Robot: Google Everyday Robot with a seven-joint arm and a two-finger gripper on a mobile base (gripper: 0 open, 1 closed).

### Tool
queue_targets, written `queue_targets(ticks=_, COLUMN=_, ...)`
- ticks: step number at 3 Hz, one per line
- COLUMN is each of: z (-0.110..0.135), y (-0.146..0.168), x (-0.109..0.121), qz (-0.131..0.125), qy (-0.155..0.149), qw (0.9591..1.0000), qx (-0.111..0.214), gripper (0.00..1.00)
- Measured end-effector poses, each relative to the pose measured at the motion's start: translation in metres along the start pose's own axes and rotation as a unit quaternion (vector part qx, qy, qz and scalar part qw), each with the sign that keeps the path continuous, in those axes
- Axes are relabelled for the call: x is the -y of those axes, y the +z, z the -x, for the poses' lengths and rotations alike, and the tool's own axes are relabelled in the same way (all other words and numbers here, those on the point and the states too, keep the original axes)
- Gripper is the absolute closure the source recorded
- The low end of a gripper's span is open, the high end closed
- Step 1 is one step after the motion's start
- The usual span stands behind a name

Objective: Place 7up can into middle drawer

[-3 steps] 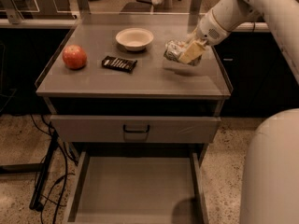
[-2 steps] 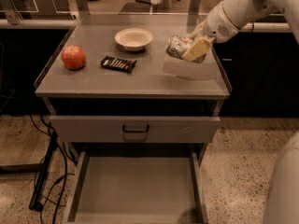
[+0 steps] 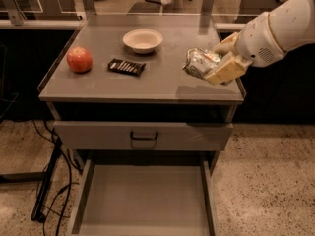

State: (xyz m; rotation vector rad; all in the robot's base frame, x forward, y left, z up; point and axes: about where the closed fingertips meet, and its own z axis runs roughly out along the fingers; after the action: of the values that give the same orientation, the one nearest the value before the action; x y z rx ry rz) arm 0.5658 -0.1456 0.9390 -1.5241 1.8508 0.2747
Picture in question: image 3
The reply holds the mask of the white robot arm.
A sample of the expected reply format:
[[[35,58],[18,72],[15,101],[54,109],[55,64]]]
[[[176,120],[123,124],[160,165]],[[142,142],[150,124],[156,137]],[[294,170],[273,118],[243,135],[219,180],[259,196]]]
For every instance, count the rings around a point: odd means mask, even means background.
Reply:
[[[213,51],[222,59],[204,79],[213,85],[230,82],[243,76],[249,66],[267,67],[314,42],[314,0],[288,0],[217,44]]]

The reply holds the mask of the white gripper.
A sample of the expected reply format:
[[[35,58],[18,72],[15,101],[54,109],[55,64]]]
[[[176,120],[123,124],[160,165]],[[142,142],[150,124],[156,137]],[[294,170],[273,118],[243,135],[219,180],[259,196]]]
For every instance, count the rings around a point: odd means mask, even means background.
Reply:
[[[248,67],[267,67],[285,58],[269,24],[269,13],[264,12],[217,44],[213,51],[224,55],[204,79],[212,84],[224,84],[243,76]]]

